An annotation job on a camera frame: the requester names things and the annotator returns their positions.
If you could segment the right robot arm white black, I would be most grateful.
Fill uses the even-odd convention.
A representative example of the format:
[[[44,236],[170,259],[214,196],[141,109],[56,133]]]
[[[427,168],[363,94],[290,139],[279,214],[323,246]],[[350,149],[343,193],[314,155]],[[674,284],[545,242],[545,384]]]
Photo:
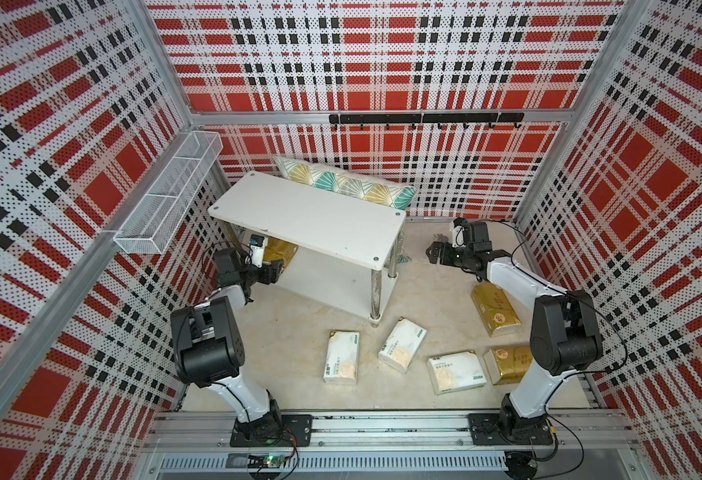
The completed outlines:
[[[591,296],[549,283],[504,250],[475,252],[435,241],[426,255],[432,264],[459,268],[500,288],[531,311],[531,365],[519,385],[504,396],[497,419],[480,437],[507,445],[552,444],[549,401],[570,377],[603,355]]]

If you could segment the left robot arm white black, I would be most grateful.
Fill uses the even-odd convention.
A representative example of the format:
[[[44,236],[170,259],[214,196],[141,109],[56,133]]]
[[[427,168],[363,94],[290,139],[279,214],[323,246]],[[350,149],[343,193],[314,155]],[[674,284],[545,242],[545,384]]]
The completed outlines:
[[[310,444],[313,417],[285,415],[277,400],[245,369],[246,354],[235,313],[251,302],[251,287],[278,281],[284,260],[261,265],[234,247],[213,254],[217,288],[203,301],[171,314],[173,358],[178,378],[223,398],[236,419],[233,447]]]

